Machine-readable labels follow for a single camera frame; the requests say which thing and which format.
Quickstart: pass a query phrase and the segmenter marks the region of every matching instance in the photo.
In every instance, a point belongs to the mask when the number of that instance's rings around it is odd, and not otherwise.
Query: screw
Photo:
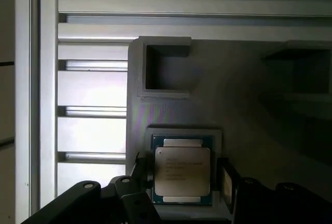
[[[84,185],[84,188],[86,188],[86,189],[90,189],[90,188],[93,187],[93,185],[94,185],[94,184],[85,184],[85,185]]]
[[[245,181],[246,184],[253,184],[254,183],[254,181],[252,181],[251,179],[246,179],[244,181]]]
[[[294,188],[290,185],[284,185],[284,188],[288,190],[294,190]]]

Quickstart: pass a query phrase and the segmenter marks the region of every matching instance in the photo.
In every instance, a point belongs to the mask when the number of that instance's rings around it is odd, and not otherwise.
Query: gray wall
[[[14,0],[0,0],[0,144],[14,136]],[[0,223],[15,223],[15,149],[0,149]]]

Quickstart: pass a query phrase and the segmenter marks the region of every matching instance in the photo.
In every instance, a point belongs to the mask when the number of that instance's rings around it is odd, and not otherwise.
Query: black mechanical arm
[[[224,200],[232,221],[161,220],[146,193],[151,188],[146,168],[146,158],[137,157],[130,176],[113,178],[104,188],[96,181],[77,183],[23,224],[332,223],[332,205],[316,194],[291,183],[268,189],[253,178],[241,178],[227,159],[218,161],[217,184],[225,193],[225,176],[231,178],[231,195]]]

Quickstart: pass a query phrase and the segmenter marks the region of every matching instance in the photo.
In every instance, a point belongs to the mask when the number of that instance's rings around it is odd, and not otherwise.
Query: cpu processor
[[[153,202],[211,205],[211,136],[153,136]]]

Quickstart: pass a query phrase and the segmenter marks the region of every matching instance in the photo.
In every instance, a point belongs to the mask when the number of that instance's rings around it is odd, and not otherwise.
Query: rectangular cutout
[[[190,63],[189,48],[184,45],[148,45],[145,89],[190,90],[199,77],[199,68]]]

